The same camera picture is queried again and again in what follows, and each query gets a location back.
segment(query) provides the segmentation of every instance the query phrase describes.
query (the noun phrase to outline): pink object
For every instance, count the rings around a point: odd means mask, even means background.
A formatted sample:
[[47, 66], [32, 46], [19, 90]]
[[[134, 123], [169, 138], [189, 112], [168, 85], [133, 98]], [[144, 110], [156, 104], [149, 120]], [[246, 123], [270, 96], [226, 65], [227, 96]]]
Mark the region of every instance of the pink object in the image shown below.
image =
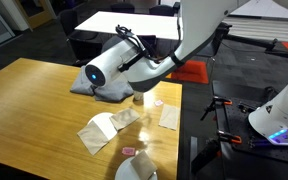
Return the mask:
[[155, 101], [155, 106], [160, 106], [163, 104], [162, 100]]
[[135, 148], [124, 147], [122, 150], [122, 154], [127, 155], [127, 156], [134, 156], [135, 155]]

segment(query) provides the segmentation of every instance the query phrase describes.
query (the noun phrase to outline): clamp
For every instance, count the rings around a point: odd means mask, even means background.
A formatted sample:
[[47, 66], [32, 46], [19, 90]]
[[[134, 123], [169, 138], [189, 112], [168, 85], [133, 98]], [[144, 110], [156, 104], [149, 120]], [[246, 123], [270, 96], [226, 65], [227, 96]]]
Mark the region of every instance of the clamp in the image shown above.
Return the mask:
[[213, 99], [212, 99], [212, 102], [209, 106], [207, 106], [205, 108], [205, 113], [203, 114], [203, 116], [201, 117], [201, 121], [204, 120], [204, 118], [206, 117], [206, 115], [211, 112], [211, 111], [214, 111], [215, 110], [215, 102], [222, 102], [224, 103], [225, 105], [232, 105], [232, 101], [229, 100], [229, 99], [226, 99], [224, 97], [219, 97], [219, 96], [213, 96]]
[[219, 137], [219, 141], [229, 142], [234, 144], [242, 144], [242, 138], [240, 136], [233, 135], [224, 131], [217, 131], [217, 135]]
[[242, 113], [250, 113], [258, 109], [257, 107], [248, 105], [246, 103], [240, 102], [237, 107], [241, 110]]

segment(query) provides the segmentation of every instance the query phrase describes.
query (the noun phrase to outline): glowing blue light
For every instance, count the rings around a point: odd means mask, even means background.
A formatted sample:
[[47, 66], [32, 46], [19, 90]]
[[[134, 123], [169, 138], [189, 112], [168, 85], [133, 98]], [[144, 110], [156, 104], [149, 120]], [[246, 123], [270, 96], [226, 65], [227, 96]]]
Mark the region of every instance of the glowing blue light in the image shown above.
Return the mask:
[[282, 130], [280, 130], [280, 131], [278, 131], [278, 132], [270, 135], [269, 138], [270, 138], [270, 139], [273, 139], [273, 138], [275, 138], [276, 136], [279, 136], [279, 135], [281, 135], [281, 134], [284, 134], [286, 131], [287, 131], [286, 129], [282, 129]]

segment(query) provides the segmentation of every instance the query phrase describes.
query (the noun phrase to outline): white robotic arm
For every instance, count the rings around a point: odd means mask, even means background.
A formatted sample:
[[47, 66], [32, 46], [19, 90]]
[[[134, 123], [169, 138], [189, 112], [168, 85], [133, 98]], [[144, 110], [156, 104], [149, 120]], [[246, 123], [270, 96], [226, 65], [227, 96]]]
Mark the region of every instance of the white robotic arm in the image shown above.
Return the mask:
[[140, 58], [122, 73], [135, 91], [146, 92], [207, 45], [224, 17], [248, 1], [182, 0], [183, 40], [172, 57], [155, 63], [139, 57], [134, 45], [124, 40], [92, 60], [86, 66], [86, 75], [93, 84], [104, 86], [119, 76], [119, 67]]
[[[182, 0], [183, 40], [171, 56], [156, 63], [138, 52], [134, 39], [124, 40], [87, 64], [86, 75], [94, 85], [105, 86], [122, 73], [135, 91], [146, 92], [200, 51], [224, 17], [248, 1]], [[288, 8], [288, 0], [275, 1]], [[252, 112], [249, 122], [271, 143], [288, 145], [288, 85], [273, 100]]]

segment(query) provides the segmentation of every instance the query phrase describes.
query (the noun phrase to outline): white plate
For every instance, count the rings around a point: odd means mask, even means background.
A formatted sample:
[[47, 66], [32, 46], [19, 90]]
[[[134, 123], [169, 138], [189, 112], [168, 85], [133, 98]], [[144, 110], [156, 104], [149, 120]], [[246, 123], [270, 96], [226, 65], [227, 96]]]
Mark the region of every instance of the white plate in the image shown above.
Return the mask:
[[111, 140], [117, 134], [117, 131], [110, 120], [112, 115], [112, 113], [108, 112], [97, 114], [87, 124], [94, 121], [94, 123], [101, 129], [107, 139]]
[[[130, 179], [130, 180], [140, 180], [138, 177], [135, 169], [131, 165], [131, 160], [134, 157], [130, 157], [126, 159], [120, 167], [118, 167], [117, 172], [115, 174], [115, 180], [125, 180], [125, 179]], [[152, 176], [149, 178], [149, 180], [157, 180], [157, 174], [154, 172]]]

